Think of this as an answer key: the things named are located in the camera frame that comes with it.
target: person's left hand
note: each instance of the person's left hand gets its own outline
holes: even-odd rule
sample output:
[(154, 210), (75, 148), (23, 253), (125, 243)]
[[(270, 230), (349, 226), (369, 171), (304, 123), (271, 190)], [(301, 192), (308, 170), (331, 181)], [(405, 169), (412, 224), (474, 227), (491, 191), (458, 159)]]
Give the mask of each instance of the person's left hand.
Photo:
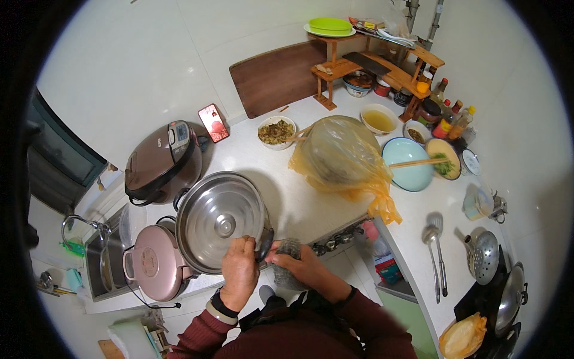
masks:
[(227, 308), (241, 311), (259, 279), (259, 265), (255, 263), (255, 238), (233, 238), (223, 257), (221, 272), (225, 279), (225, 285), (219, 291), (221, 301)]

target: smartphone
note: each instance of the smartphone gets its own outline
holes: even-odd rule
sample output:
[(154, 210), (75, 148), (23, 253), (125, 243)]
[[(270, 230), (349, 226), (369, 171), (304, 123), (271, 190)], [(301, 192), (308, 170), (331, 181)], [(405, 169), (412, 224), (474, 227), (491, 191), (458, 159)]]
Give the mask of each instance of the smartphone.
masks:
[(215, 107), (214, 103), (199, 110), (197, 114), (203, 122), (205, 129), (209, 132), (213, 142), (219, 142), (222, 139), (229, 137), (229, 132), (225, 128), (221, 116), (219, 115), (219, 110)]

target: bowl of broth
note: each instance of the bowl of broth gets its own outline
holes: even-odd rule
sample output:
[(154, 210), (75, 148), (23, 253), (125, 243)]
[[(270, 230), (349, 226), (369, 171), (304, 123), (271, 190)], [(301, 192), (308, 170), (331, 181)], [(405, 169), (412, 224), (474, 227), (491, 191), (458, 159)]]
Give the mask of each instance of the bowl of broth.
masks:
[(371, 103), (363, 107), (360, 112), (361, 120), (364, 125), (375, 136), (386, 136), (392, 131), (395, 131), (399, 119), (389, 108), (379, 105), (378, 103)]

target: yellow plastic bag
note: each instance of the yellow plastic bag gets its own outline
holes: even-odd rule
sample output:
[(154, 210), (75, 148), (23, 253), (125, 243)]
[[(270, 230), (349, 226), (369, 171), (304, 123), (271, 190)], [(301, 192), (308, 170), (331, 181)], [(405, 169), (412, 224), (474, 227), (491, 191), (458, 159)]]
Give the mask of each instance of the yellow plastic bag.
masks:
[(375, 199), (367, 212), (379, 214), (385, 224), (402, 222), (389, 195), (393, 173), (381, 157), (373, 134), (357, 119), (329, 116), (315, 122), (304, 134), (289, 160), (289, 168), (305, 176), (319, 191), (337, 192), (357, 202), (364, 194)]
[(486, 334), (486, 317), (474, 313), (453, 324), (439, 338), (439, 349), (446, 359), (463, 359), (473, 355)]

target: hand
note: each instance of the hand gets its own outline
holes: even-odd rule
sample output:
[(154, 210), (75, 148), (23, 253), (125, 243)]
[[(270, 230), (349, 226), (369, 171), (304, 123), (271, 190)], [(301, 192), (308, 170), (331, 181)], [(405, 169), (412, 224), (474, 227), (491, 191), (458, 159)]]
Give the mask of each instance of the hand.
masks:
[(223, 257), (221, 272), (225, 279), (219, 297), (233, 311), (241, 311), (257, 285), (259, 265), (255, 263), (255, 238), (233, 238)]
[(266, 262), (273, 262), (280, 267), (288, 269), (293, 276), (311, 288), (331, 303), (345, 300), (351, 293), (351, 286), (337, 277), (323, 265), (315, 252), (307, 245), (301, 246), (301, 260), (296, 260), (288, 254), (277, 254), (281, 241), (273, 242)]

